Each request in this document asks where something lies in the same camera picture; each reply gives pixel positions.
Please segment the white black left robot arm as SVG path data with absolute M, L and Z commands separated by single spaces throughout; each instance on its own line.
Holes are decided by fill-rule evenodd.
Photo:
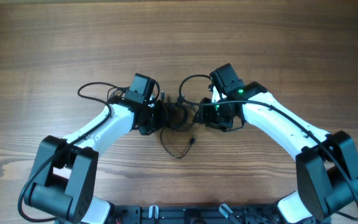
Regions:
M 77 132 L 44 138 L 19 194 L 19 215 L 32 223 L 121 223 L 114 204 L 94 196 L 98 159 L 130 131 L 150 135 L 162 127 L 166 111 L 152 94 L 159 89 L 137 73 L 122 96 L 103 101 L 103 111 Z

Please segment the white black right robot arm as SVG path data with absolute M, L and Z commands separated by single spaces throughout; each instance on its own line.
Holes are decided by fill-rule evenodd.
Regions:
M 358 209 L 358 153 L 350 135 L 304 121 L 261 84 L 245 84 L 229 63 L 207 78 L 212 97 L 200 101 L 195 122 L 230 132 L 238 117 L 269 135 L 295 161 L 297 190 L 275 203 L 275 223 L 326 222 L 352 202 Z

